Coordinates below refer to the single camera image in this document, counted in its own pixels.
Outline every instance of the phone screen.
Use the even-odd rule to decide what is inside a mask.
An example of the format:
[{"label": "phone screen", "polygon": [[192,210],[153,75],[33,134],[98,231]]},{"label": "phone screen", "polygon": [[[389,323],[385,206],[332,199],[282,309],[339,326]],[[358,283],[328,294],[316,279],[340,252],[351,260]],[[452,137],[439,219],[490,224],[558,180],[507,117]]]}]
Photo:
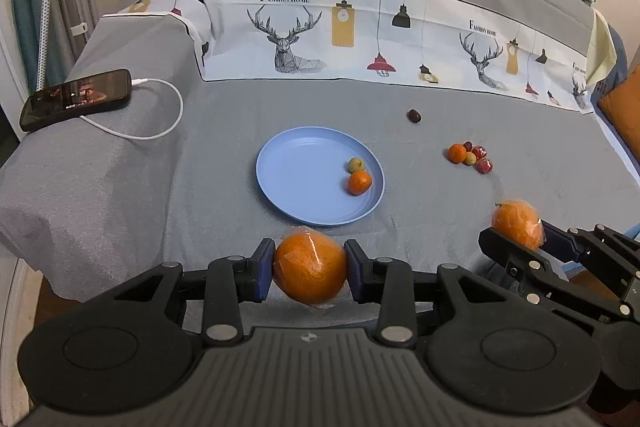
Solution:
[{"label": "phone screen", "polygon": [[27,100],[20,124],[30,127],[49,120],[55,114],[78,108],[89,108],[128,96],[131,89],[127,70],[108,71],[79,80],[49,87],[33,93]]}]

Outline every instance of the charging cable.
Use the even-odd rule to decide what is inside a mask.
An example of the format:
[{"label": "charging cable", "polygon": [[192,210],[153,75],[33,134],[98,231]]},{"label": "charging cable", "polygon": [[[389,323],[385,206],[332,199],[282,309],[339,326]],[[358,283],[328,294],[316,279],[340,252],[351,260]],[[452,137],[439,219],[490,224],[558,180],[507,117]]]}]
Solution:
[{"label": "charging cable", "polygon": [[125,138],[127,140],[138,140],[138,141],[157,140],[162,136],[168,135],[172,130],[175,129],[175,127],[180,123],[180,120],[182,119],[182,111],[184,109],[184,102],[182,101],[182,95],[180,94],[180,91],[178,91],[178,88],[174,86],[174,84],[171,84],[166,80],[160,80],[159,78],[136,78],[135,80],[131,81],[131,86],[132,87],[139,86],[140,84],[144,84],[145,82],[159,82],[160,84],[164,84],[165,86],[171,87],[171,89],[175,91],[175,94],[178,95],[178,100],[180,100],[180,113],[178,113],[178,118],[174,122],[174,124],[171,127],[169,127],[169,129],[167,129],[166,131],[160,134],[156,134],[155,136],[129,136],[129,134],[123,134],[121,132],[114,131],[113,129],[109,129],[103,125],[100,125],[99,123],[93,120],[89,120],[86,116],[81,116],[80,118],[82,118],[82,120],[84,120],[85,122],[90,123],[91,125],[97,127],[98,129],[108,132],[109,134],[113,134],[113,136],[117,136],[118,138]]}]

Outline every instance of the mandarin orange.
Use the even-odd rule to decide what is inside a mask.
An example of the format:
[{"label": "mandarin orange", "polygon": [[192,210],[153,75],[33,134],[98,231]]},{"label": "mandarin orange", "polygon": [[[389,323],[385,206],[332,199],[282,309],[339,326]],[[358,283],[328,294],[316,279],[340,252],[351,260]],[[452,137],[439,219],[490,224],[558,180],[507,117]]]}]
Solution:
[{"label": "mandarin orange", "polygon": [[492,227],[529,250],[537,250],[544,242],[540,216],[526,201],[505,201],[494,211]]},{"label": "mandarin orange", "polygon": [[449,147],[449,151],[447,152],[447,157],[449,161],[452,163],[461,163],[465,160],[466,157],[466,149],[462,143],[454,143],[451,147]]},{"label": "mandarin orange", "polygon": [[346,279],[344,250],[315,230],[289,235],[273,256],[273,280],[284,293],[303,304],[327,302],[338,294]]},{"label": "mandarin orange", "polygon": [[351,176],[349,176],[349,180],[347,181],[347,188],[349,192],[354,196],[359,196],[364,194],[369,190],[373,180],[371,179],[371,174],[367,171],[356,171]]}]

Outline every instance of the deer illustration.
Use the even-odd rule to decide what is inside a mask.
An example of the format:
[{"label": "deer illustration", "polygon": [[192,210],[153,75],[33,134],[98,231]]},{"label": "deer illustration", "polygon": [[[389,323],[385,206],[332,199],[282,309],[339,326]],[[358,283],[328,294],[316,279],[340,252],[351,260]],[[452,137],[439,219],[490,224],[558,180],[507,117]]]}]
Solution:
[{"label": "deer illustration", "polygon": [[494,58],[499,57],[502,53],[502,48],[498,45],[498,41],[494,39],[495,51],[493,53],[491,51],[491,48],[489,47],[489,52],[484,56],[484,58],[482,60],[478,60],[476,52],[474,51],[474,42],[471,44],[471,47],[469,47],[469,44],[467,42],[468,38],[471,35],[472,33],[469,33],[469,35],[467,35],[465,37],[465,40],[463,41],[462,33],[460,33],[460,44],[462,44],[462,49],[464,49],[464,51],[471,55],[471,63],[476,67],[476,70],[478,70],[478,78],[480,79],[480,82],[486,84],[489,87],[493,87],[494,89],[509,90],[509,88],[502,82],[498,82],[497,80],[492,79],[490,76],[484,73],[484,69],[489,65],[489,60],[494,60]]},{"label": "deer illustration", "polygon": [[264,4],[262,5],[262,8],[260,8],[255,13],[255,19],[251,17],[249,10],[247,10],[246,13],[249,16],[249,19],[251,19],[253,25],[261,32],[266,33],[269,42],[273,42],[276,45],[276,56],[274,58],[274,62],[276,71],[278,73],[317,73],[326,66],[326,64],[322,60],[307,60],[306,58],[294,55],[291,51],[291,45],[298,42],[300,33],[309,31],[310,29],[313,29],[316,24],[318,24],[320,17],[322,17],[322,12],[320,12],[318,18],[314,20],[311,12],[306,9],[306,6],[303,6],[305,11],[309,15],[309,20],[305,23],[304,26],[301,26],[300,19],[296,17],[296,27],[289,30],[289,35],[283,38],[279,37],[276,31],[271,28],[271,17],[267,19],[266,24],[261,22],[260,12],[263,8]]},{"label": "deer illustration", "polygon": [[587,92],[587,86],[585,86],[583,83],[578,84],[578,82],[575,80],[575,70],[571,73],[571,80],[572,83],[574,83],[575,103],[578,104],[578,107],[580,107],[580,109],[586,109],[587,98],[585,96],[585,93]]}]

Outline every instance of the small fruit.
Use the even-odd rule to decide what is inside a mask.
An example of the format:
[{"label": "small fruit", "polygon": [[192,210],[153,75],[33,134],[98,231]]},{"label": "small fruit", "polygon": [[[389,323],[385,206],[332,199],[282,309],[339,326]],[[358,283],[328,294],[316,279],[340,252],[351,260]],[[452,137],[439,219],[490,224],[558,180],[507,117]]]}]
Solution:
[{"label": "small fruit", "polygon": [[451,147],[449,147],[447,157],[449,158],[449,161],[453,163],[463,162],[466,157],[465,146],[460,143],[454,143]]},{"label": "small fruit", "polygon": [[354,196],[359,196],[369,190],[371,183],[371,174],[369,174],[367,171],[357,171],[349,176],[349,180],[347,181],[347,188],[349,189],[349,192],[351,194],[353,194]]},{"label": "small fruit", "polygon": [[529,250],[537,250],[545,242],[540,216],[526,201],[500,203],[491,226]]},{"label": "small fruit", "polygon": [[481,174],[489,174],[489,172],[494,170],[494,164],[491,163],[489,158],[482,158],[481,160],[478,160],[478,163],[476,163],[476,169]]},{"label": "small fruit", "polygon": [[327,302],[347,279],[347,256],[333,239],[315,230],[289,235],[273,255],[273,280],[303,304]]},{"label": "small fruit", "polygon": [[473,147],[473,149],[471,149],[471,152],[475,154],[476,158],[478,158],[479,160],[486,156],[486,149],[481,145],[476,145],[475,147]]},{"label": "small fruit", "polygon": [[351,158],[347,165],[347,170],[353,174],[354,172],[364,171],[364,161],[362,158]]},{"label": "small fruit", "polygon": [[420,113],[417,112],[415,109],[412,109],[411,111],[409,111],[406,114],[406,117],[411,120],[412,123],[419,123],[420,120],[422,120],[422,117],[420,116]]},{"label": "small fruit", "polygon": [[477,161],[478,161],[478,158],[476,158],[475,154],[473,154],[472,152],[466,153],[465,165],[475,165]]}]

